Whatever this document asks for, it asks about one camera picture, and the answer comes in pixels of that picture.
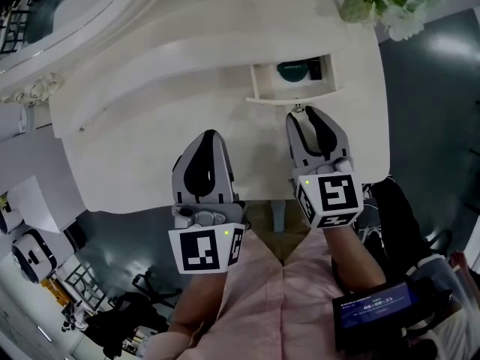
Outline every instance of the white curved edge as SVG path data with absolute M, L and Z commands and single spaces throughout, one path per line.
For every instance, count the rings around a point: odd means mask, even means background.
M 72 97 L 77 102 L 72 105 L 75 110 L 69 119 L 56 121 L 52 114 L 55 137 L 79 131 L 119 98 L 154 81 L 211 68 L 308 59 L 335 50 L 322 49 L 318 41 L 303 38 L 302 34 L 287 36 L 273 31 L 228 32 L 167 43 L 103 76 L 82 97 Z
M 58 33 L 55 32 L 32 44 L 36 46 L 37 51 L 29 53 L 30 56 L 26 60 L 17 62 L 13 67 L 0 67 L 0 92 L 10 94 L 10 91 L 18 89 L 32 77 L 47 72 L 48 68 L 56 65 L 65 56 L 103 35 L 106 28 L 120 18 L 135 0 L 103 0 L 102 2 L 103 10 L 100 13 L 97 11 L 97 16 L 94 15 L 89 22 L 83 23 L 80 27 L 78 23 L 72 23 L 61 28 Z
M 267 105 L 299 105 L 299 104 L 308 104 L 317 101 L 321 101 L 324 98 L 330 98 L 333 95 L 341 92 L 343 88 L 338 89 L 337 91 L 320 94 L 319 96 L 303 97 L 301 99 L 257 99 L 255 97 L 246 97 L 245 101 L 248 103 L 257 103 L 257 104 L 267 104 Z

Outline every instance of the person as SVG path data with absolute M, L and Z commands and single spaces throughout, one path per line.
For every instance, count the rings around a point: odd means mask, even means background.
M 480 348 L 480 292 L 465 256 L 453 253 L 449 261 L 434 254 L 422 238 L 410 204 L 400 186 L 389 176 L 364 188 L 364 199 L 372 196 L 378 206 L 381 240 L 369 250 L 387 279 L 407 274 L 413 280 L 431 278 L 439 291 L 451 290 L 451 302 L 442 322 L 432 334 L 451 360 L 470 360 Z
M 150 338 L 145 360 L 341 359 L 332 299 L 384 284 L 382 269 L 350 226 L 312 229 L 287 201 L 285 231 L 274 233 L 266 203 L 247 211 L 238 265 L 197 274 L 184 290 L 169 331 Z

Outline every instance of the timer display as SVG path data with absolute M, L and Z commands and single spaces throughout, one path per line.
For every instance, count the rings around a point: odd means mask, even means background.
M 408 285 L 400 283 L 365 298 L 342 304 L 340 308 L 342 326 L 350 328 L 369 323 L 408 308 L 417 301 Z

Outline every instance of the gray floor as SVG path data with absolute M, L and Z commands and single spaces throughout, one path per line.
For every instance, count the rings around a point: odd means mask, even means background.
M 480 129 L 479 39 L 479 24 L 469 10 L 427 24 L 408 41 L 387 40 L 380 46 L 391 172 L 422 232 L 452 229 L 452 247 L 460 249 L 476 219 L 464 198 L 480 169 L 480 157 L 468 153 L 476 145 L 480 150 L 480 137 L 474 142 Z M 88 244 L 79 259 L 92 266 L 111 296 L 132 290 L 131 280 L 146 269 L 152 269 L 161 284 L 183 287 L 188 278 L 176 270 L 167 235 L 172 222 L 170 208 L 124 215 L 85 212 L 79 224 Z

